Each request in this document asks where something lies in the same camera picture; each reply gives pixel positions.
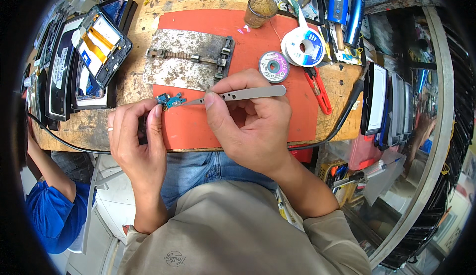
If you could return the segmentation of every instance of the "wire cutters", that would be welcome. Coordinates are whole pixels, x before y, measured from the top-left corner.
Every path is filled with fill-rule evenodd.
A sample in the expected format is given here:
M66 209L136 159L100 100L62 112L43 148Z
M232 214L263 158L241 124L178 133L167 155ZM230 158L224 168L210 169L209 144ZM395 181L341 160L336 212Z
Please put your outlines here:
M312 88L312 91L318 99L319 106L324 114L330 115L332 113L332 106L327 96L326 88L322 82L321 76L319 75L319 69L316 67L304 68L304 76Z

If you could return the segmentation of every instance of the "desoldering wick spool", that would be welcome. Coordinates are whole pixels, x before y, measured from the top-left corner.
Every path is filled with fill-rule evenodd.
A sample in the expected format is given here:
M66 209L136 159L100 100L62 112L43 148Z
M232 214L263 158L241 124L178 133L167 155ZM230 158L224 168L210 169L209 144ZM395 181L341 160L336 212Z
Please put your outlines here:
M310 68L324 58L324 40L315 30L298 27L283 37L281 50L291 64Z
M277 51L268 51L259 59L259 72L271 83L284 81L289 74L286 58Z

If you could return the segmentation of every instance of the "circuit board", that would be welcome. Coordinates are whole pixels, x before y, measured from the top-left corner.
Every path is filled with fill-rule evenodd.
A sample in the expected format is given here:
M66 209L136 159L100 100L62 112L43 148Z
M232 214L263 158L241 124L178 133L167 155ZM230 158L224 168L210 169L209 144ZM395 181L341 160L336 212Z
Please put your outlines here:
M162 93L155 97L159 104L162 105L164 111L167 111L171 107L178 107L187 99L182 99L182 94L179 92L175 97L170 97L167 93Z

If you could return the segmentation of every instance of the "jeans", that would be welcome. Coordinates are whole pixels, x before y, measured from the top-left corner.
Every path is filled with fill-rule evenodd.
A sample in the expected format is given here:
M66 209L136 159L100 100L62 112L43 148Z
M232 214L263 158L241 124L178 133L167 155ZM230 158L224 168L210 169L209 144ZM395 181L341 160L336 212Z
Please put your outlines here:
M78 183L91 184L94 167L87 153L52 151L51 159L69 179Z
M167 173L160 194L169 209L195 186L220 180L253 182L272 193L277 189L276 182L236 164L224 152L181 152L167 154Z

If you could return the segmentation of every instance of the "workbench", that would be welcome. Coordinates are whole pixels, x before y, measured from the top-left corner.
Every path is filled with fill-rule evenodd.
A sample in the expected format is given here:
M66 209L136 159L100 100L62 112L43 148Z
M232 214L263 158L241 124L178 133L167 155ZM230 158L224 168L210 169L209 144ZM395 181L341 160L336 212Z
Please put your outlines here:
M128 38L134 43L134 48L128 58L115 74L117 78L117 106L152 98L152 85L142 81L146 49L150 46L152 35L158 28L160 17L166 12L180 10L224 9L246 10L248 0L134 0L138 8L134 14ZM36 54L32 52L29 60ZM359 78L362 67L334 63L320 68L320 75L327 90L333 107L331 115L324 115L319 109L316 127L316 138L311 141L289 142L290 145L316 143L324 140L332 131L337 118L347 102L354 82ZM356 138L360 128L362 113L362 98L360 94L358 107L352 110L338 134L333 140ZM60 123L60 130L54 132L57 136L76 146L96 150L109 150L107 135L107 117L112 110L82 110L72 113L66 122ZM33 132L40 147L46 150L74 151L56 141L37 124L33 123ZM201 148L217 150L219 148ZM173 151L196 151L197 149L176 149Z

